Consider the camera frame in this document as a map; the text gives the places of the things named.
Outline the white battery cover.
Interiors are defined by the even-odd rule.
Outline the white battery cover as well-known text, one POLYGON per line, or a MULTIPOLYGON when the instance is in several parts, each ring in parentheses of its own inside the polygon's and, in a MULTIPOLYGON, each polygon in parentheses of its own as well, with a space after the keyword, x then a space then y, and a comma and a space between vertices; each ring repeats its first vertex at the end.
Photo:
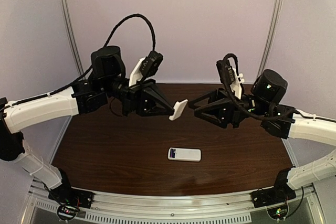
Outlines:
POLYGON ((187 103, 188 103, 188 99, 185 99, 183 101, 176 101, 173 107, 174 113, 173 115, 169 116, 169 120, 175 121, 176 119, 178 119, 182 115, 187 103))

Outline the white remote control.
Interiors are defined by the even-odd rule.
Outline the white remote control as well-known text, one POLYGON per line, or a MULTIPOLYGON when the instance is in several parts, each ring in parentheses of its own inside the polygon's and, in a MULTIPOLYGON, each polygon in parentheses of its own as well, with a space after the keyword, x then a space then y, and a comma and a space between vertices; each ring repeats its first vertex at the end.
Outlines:
POLYGON ((202 152, 201 150, 194 148, 171 147, 168 150, 167 158, 171 161, 200 162, 202 159, 202 152), (175 158, 170 158, 171 150, 175 150, 175 158))

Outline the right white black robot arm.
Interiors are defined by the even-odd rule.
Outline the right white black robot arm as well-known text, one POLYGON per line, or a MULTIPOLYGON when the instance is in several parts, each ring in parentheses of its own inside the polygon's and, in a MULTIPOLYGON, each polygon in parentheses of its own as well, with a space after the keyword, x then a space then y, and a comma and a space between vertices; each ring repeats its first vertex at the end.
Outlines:
POLYGON ((287 82, 273 70, 265 70, 245 94, 242 74, 234 68, 219 72, 223 88, 211 91, 189 103, 194 115, 223 129, 238 128, 246 118, 261 122, 275 137, 301 138, 335 146, 335 120, 309 114, 280 104, 287 82))

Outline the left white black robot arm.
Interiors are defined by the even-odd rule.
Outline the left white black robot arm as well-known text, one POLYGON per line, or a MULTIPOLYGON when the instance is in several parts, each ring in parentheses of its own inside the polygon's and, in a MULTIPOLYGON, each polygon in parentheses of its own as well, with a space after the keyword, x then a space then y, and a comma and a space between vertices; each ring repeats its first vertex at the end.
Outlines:
POLYGON ((90 76, 78 79, 50 93, 20 101, 1 99, 1 160, 17 162, 31 176, 41 180, 52 192, 71 191, 67 175, 44 162, 24 143, 23 129, 61 118, 94 112, 115 98, 122 114, 166 115, 179 118, 186 102, 169 103, 153 76, 163 56, 151 51, 141 58, 130 75, 126 74, 118 46, 105 46, 91 55, 90 76))

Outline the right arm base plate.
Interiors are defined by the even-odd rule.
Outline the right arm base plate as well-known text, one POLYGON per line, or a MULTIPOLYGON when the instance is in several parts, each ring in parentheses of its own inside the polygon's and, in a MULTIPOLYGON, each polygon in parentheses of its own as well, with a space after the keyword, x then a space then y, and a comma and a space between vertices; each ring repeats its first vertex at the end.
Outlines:
POLYGON ((255 208, 285 203, 287 200, 296 198, 296 193, 290 188, 258 189, 250 193, 255 208))

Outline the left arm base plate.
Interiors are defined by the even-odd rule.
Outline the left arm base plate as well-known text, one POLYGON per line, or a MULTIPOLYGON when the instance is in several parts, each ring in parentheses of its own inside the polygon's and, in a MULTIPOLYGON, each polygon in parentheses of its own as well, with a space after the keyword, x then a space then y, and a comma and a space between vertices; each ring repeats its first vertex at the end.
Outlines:
POLYGON ((65 204, 77 208, 91 208, 93 200, 93 192, 80 189, 64 189, 55 188, 47 189, 48 198, 56 201, 59 204, 65 204))

